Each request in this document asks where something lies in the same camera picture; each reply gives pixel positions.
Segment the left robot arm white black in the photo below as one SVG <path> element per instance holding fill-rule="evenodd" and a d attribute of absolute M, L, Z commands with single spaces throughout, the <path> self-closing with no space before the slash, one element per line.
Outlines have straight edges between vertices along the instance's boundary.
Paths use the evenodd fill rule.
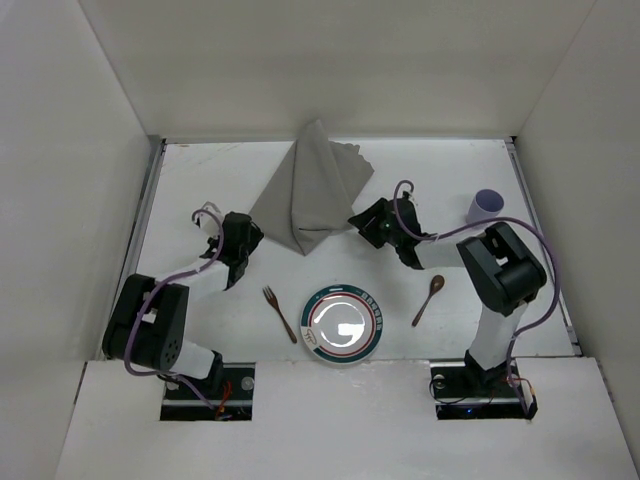
<path fill-rule="evenodd" d="M 221 388 L 223 359 L 220 353 L 185 338 L 189 302 L 234 287 L 264 234 L 244 213 L 221 215 L 202 207 L 192 214 L 192 221 L 199 227 L 214 226 L 205 253 L 186 270 L 161 280 L 130 275 L 101 348 L 107 358 L 121 360 L 129 374 L 182 384 L 206 402 Z"/>

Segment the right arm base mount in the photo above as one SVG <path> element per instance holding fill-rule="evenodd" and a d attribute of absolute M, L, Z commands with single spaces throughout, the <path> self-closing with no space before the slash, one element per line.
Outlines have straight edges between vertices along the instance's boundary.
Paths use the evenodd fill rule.
<path fill-rule="evenodd" d="M 512 379 L 504 368 L 497 376 L 481 381 L 460 362 L 433 362 L 428 390 L 438 420 L 532 420 L 538 402 L 531 382 L 512 364 Z"/>

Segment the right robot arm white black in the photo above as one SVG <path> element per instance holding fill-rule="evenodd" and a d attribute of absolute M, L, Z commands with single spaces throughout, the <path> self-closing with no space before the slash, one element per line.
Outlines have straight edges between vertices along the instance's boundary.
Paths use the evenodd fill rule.
<path fill-rule="evenodd" d="M 555 310 L 559 286 L 542 317 L 524 327 L 521 318 L 547 284 L 545 268 L 513 229 L 534 235 L 543 248 L 544 237 L 531 225 L 511 217 L 469 222 L 452 231 L 427 233 L 418 221 L 411 195 L 381 198 L 348 223 L 373 247 L 389 244 L 401 262 L 414 269 L 462 267 L 482 304 L 476 336 L 464 355 L 464 378 L 469 387 L 487 389 L 499 380 L 511 388 L 513 350 L 519 335 L 544 323 Z"/>

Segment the grey cloth napkin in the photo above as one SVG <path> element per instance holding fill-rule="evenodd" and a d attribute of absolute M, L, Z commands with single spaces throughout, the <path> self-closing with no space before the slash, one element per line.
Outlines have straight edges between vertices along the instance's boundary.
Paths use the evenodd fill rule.
<path fill-rule="evenodd" d="M 358 145 L 330 140 L 315 120 L 300 131 L 250 216 L 268 239 L 306 256 L 349 228 L 353 203 L 373 174 Z"/>

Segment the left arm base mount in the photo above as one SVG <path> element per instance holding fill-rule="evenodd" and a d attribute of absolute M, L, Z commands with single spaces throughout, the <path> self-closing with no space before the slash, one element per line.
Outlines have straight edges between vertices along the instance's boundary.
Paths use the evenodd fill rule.
<path fill-rule="evenodd" d="M 184 383 L 166 382 L 159 419 L 167 422 L 251 421 L 255 373 L 255 363 L 226 363 L 217 388 L 190 379 L 207 404 Z"/>

